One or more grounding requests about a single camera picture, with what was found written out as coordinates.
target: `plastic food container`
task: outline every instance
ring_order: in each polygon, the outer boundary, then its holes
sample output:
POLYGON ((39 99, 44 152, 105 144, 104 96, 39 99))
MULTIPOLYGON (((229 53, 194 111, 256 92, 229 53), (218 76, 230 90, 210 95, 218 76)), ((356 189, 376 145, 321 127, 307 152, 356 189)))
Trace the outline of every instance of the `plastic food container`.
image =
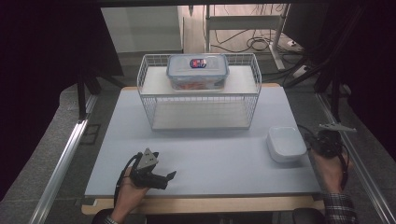
POLYGON ((169 58, 166 69, 175 91, 220 91, 229 75, 223 54, 179 54, 169 58))
POLYGON ((306 153, 304 139, 293 127, 271 127, 267 145, 274 161, 297 161, 306 153))

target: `wooden table edge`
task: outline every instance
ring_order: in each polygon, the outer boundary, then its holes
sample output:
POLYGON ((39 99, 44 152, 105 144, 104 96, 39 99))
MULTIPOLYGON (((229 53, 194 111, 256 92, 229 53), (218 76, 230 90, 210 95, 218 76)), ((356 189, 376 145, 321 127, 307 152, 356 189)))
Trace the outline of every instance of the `wooden table edge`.
MULTIPOLYGON (((159 215, 292 211, 300 207, 324 209, 323 201, 315 201, 309 195, 254 198, 148 198, 144 199, 133 213, 159 215)), ((94 215, 107 208, 113 208, 113 199, 96 199, 94 205, 82 205, 81 212, 85 215, 94 215)))

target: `white wire rack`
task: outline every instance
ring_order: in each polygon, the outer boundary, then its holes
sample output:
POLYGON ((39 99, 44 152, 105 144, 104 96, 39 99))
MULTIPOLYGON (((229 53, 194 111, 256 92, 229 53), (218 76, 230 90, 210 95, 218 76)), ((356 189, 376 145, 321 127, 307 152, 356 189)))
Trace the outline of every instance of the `white wire rack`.
POLYGON ((225 55, 230 74, 221 91, 175 91, 166 76, 171 55, 143 57, 137 88, 152 130, 250 127, 262 73, 252 53, 225 55))

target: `hand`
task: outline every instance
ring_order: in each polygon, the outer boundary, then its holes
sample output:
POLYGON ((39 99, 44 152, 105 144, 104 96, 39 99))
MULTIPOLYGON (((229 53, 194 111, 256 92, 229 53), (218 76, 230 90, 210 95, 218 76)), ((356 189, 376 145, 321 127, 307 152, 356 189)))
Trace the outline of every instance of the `hand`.
POLYGON ((138 188, 129 177, 131 167, 125 171, 124 177, 120 185, 119 197, 117 198, 116 206, 114 207, 111 219, 117 223, 123 223, 125 218, 131 213, 142 201, 148 192, 149 188, 138 188))
POLYGON ((320 156, 314 149, 311 151, 326 190, 329 193, 342 193, 341 181, 343 179, 343 170, 339 158, 327 159, 320 156))

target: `black cable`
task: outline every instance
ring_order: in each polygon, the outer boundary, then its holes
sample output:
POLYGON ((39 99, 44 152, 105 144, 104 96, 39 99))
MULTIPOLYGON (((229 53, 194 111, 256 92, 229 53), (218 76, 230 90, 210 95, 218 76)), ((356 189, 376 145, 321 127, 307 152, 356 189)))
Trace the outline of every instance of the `black cable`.
POLYGON ((285 7, 285 4, 279 4, 279 5, 275 8, 275 11, 280 12, 280 11, 283 10, 284 7, 285 7))
POLYGON ((284 62, 290 63, 290 64, 295 64, 295 63, 292 63, 292 62, 288 61, 287 59, 285 59, 285 55, 298 55, 298 54, 281 54, 282 60, 284 62))
POLYGON ((205 15, 205 5, 202 7, 202 32, 203 32, 203 34, 204 34, 204 40, 206 40, 206 36, 205 36, 204 15, 205 15))
POLYGON ((305 62, 305 60, 304 60, 304 57, 303 57, 302 59, 300 59, 299 62, 297 62, 297 63, 296 63, 293 67, 291 67, 291 68, 285 69, 285 70, 283 70, 283 71, 279 71, 279 72, 277 72, 277 73, 262 73, 262 76, 283 74, 283 73, 286 73, 286 72, 289 72, 289 71, 295 69, 297 66, 303 65, 304 62, 305 62))
POLYGON ((225 42, 227 42, 227 41, 233 39, 234 37, 236 37, 236 36, 238 36, 238 35, 241 35, 242 33, 246 32, 246 31, 249 31, 249 30, 241 31, 241 32, 239 32, 238 34, 233 35, 233 36, 231 36, 230 38, 228 38, 228 39, 226 39, 226 40, 224 40, 224 41, 219 41, 219 39, 218 39, 218 33, 217 33, 216 30, 215 30, 215 32, 216 32, 216 40, 219 42, 219 44, 224 44, 225 42))
POLYGON ((288 73, 288 74, 285 76, 285 78, 283 78, 282 85, 281 85, 282 87, 285 86, 286 79, 288 79, 288 77, 290 76, 290 74, 291 74, 291 73, 288 73))
POLYGON ((247 46, 248 46, 248 47, 251 47, 252 49, 255 49, 255 50, 257 50, 257 51, 263 51, 263 50, 265 50, 265 49, 268 49, 268 43, 267 43, 264 39, 262 39, 262 38, 260 38, 260 37, 254 37, 254 36, 247 40, 247 46), (265 43, 265 48, 263 48, 263 49, 256 49, 256 48, 254 48, 254 46, 253 46, 255 43, 265 43))
POLYGON ((265 80, 262 80, 262 83, 265 83, 265 82, 268 82, 268 81, 274 81, 274 80, 280 79, 280 78, 282 78, 282 77, 274 77, 274 78, 265 79, 265 80))
POLYGON ((227 12, 227 15, 230 16, 230 13, 228 12, 227 8, 225 7, 226 5, 224 5, 224 10, 227 12))
POLYGON ((306 131, 309 132, 313 137, 315 137, 314 133, 313 133, 311 130, 309 130, 307 127, 305 127, 305 126, 303 126, 303 125, 301 125, 301 124, 297 124, 297 127, 306 130, 306 131))
POLYGON ((273 8, 274 8, 274 4, 271 5, 271 13, 270 13, 270 15, 272 15, 273 8))
POLYGON ((137 155, 134 155, 125 165, 124 169, 122 170, 123 173, 125 173, 126 169, 128 169, 129 164, 131 164, 131 162, 133 160, 135 160, 137 158, 137 155))
POLYGON ((217 46, 217 45, 210 45, 210 46, 213 47, 213 48, 224 49, 224 50, 229 51, 231 53, 241 53, 241 52, 245 52, 248 49, 250 49, 250 48, 247 48, 247 49, 242 49, 242 50, 230 50, 230 49, 225 49, 225 48, 217 46))
MULTIPOLYGON (((264 10, 264 5, 265 4, 262 4, 262 11, 264 10)), ((260 11, 260 15, 262 15, 262 11, 260 11)))
MULTIPOLYGON (((266 38, 265 36, 263 39, 265 39, 267 42, 271 42, 271 39, 266 38)), ((295 51, 295 50, 284 49, 280 45, 277 45, 276 48, 278 49, 278 51, 304 55, 304 51, 295 51)))
POLYGON ((254 11, 257 11, 257 9, 259 9, 259 4, 257 4, 254 8, 253 11, 250 12, 250 16, 253 14, 254 11))

